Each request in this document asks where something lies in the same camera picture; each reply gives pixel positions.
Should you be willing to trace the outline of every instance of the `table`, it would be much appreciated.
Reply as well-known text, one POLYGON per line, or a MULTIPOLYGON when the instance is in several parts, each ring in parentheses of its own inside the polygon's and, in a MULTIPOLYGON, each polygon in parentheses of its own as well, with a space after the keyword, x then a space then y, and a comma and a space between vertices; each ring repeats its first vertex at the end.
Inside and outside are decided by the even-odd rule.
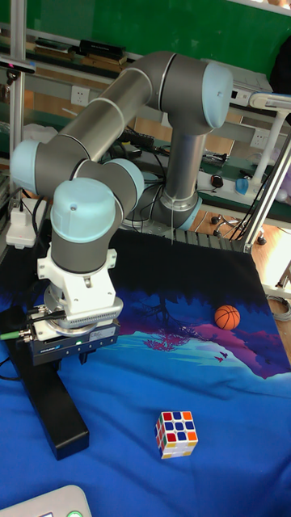
MULTIPOLYGON (((56 462, 22 385, 0 380, 0 508, 73 483, 95 517, 289 516, 291 371, 251 256, 121 230, 111 246, 121 336, 60 372, 90 447, 56 462), (225 303, 241 314, 233 332, 213 325, 225 303), (192 411, 190 457, 159 458, 162 410, 192 411)), ((22 304, 33 280, 12 251, 1 309, 22 304)))

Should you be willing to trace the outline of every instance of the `stool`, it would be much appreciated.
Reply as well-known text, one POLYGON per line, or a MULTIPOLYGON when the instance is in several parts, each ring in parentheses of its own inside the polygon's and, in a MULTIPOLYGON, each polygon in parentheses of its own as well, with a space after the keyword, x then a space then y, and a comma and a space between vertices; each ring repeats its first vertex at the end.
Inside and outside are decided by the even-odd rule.
MULTIPOLYGON (((219 214, 219 216, 214 216, 214 217, 211 217, 211 224, 212 225, 217 225, 217 228, 213 231, 213 235, 215 235, 216 237, 218 236, 221 236, 221 231, 220 231, 220 228, 223 226, 223 225, 228 225, 230 226, 230 228, 232 229, 238 229, 238 230, 242 230, 244 229, 245 227, 245 223, 242 223, 239 227, 238 227, 238 223, 239 223, 239 219, 231 219, 231 221, 228 221, 222 214, 219 214)), ((259 230, 259 236, 258 236, 258 244, 260 244, 261 246, 263 246, 264 244, 266 244, 267 241, 264 237, 264 228, 261 227, 260 230, 259 230)))

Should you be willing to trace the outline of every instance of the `orange basketball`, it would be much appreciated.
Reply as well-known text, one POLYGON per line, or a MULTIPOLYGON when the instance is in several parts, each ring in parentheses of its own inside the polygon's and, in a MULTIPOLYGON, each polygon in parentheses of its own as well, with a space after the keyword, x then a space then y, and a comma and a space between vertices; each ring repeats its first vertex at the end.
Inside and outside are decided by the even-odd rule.
POLYGON ((223 305, 217 309, 215 316, 215 323, 223 330, 233 330, 240 322, 239 312, 232 305, 223 305))

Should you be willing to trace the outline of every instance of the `robotic arm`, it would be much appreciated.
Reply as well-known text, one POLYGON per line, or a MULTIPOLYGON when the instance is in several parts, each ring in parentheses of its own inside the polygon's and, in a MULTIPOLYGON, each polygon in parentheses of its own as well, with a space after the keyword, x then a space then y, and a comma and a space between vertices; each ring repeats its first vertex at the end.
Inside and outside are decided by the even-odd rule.
MULTIPOLYGON (((170 224, 173 212, 175 226, 187 229, 199 208, 195 186, 205 138, 224 123, 231 91, 226 68, 169 52, 150 54, 129 66, 48 144, 23 141, 17 147, 11 160, 14 182, 53 198, 52 245, 38 261, 38 276, 51 282, 42 310, 48 317, 57 311, 65 317, 32 322, 31 348, 37 343, 41 362, 53 360, 47 350, 56 338, 59 343, 60 336, 74 341, 85 335, 81 344, 93 342, 95 328, 110 330, 122 310, 108 274, 116 252, 108 245, 137 206, 144 181, 131 162, 97 161, 140 107, 167 112, 173 127, 167 184, 151 216, 170 224)), ((64 355, 65 346, 61 349, 64 355)))

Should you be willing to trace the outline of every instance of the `light blue joint cap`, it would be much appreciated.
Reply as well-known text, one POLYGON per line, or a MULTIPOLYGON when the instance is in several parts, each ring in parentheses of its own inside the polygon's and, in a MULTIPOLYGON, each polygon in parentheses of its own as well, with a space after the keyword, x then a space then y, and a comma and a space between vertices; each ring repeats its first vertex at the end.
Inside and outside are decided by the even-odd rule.
POLYGON ((36 151, 40 142, 23 140, 17 145, 11 159, 11 176, 16 185, 34 194, 36 191, 36 151))
POLYGON ((135 188, 137 190, 137 201, 134 204, 134 207, 132 208, 132 210, 134 210, 135 207, 137 206, 137 203, 145 188, 145 181, 144 181, 141 171, 139 170, 139 168, 136 165, 134 165, 134 163, 130 162, 129 160, 125 160, 124 158, 117 158, 116 160, 111 160, 110 162, 107 162, 107 163, 117 163, 118 165, 123 167, 125 170, 127 170, 127 172, 129 173, 129 176, 131 176, 131 178, 134 182, 135 188))
POLYGON ((233 90, 232 73, 224 66, 209 63, 202 82, 202 104, 210 128, 220 128, 230 106, 233 90))
POLYGON ((186 219, 186 221, 178 229, 182 229, 182 230, 184 230, 184 232, 187 232, 187 230, 189 230, 189 228, 192 226, 192 222, 194 221, 194 219, 198 213, 198 210, 200 209, 201 204, 202 204, 202 198, 198 197, 198 201, 196 203, 196 206, 195 206, 192 214, 189 216, 188 219, 186 219))
POLYGON ((66 241, 83 244, 101 238, 113 225, 116 201, 107 185, 90 178, 64 181, 54 193, 51 222, 66 241))

